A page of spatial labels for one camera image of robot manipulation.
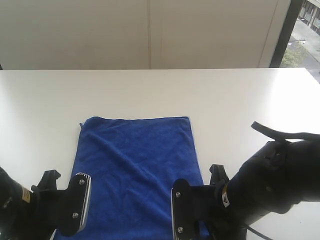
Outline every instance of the tree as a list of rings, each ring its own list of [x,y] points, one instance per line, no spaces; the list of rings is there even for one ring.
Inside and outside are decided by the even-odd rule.
[[[288,46],[284,52],[280,68],[297,68],[307,57],[307,50],[300,42]]]

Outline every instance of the white table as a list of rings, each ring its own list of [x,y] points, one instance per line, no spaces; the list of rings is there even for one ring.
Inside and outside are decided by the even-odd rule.
[[[320,85],[304,68],[218,70],[0,71],[0,166],[26,187],[57,169],[68,185],[80,132],[92,116],[189,116],[205,183],[211,164],[229,177],[280,131],[320,134]],[[269,214],[254,227],[277,240],[320,235],[320,204]],[[248,240],[260,239],[248,234]]]

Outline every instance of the building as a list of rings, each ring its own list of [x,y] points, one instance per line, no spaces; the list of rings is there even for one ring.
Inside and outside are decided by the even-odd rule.
[[[298,18],[320,35],[320,0],[304,0]]]

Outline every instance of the blue towel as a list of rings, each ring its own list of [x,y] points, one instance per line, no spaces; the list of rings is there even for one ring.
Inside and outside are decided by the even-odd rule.
[[[92,180],[87,225],[56,240],[172,240],[175,180],[203,185],[187,117],[88,119],[72,175],[78,172]]]

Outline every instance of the label sticker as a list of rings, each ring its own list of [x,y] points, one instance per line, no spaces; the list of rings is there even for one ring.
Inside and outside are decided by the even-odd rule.
[[[222,191],[222,202],[223,202],[223,205],[225,208],[230,205],[230,202],[229,202],[229,199],[227,196],[227,188],[226,187]]]
[[[28,189],[24,188],[23,186],[21,186],[21,188],[22,188],[22,200],[29,204],[30,203],[30,192]]]

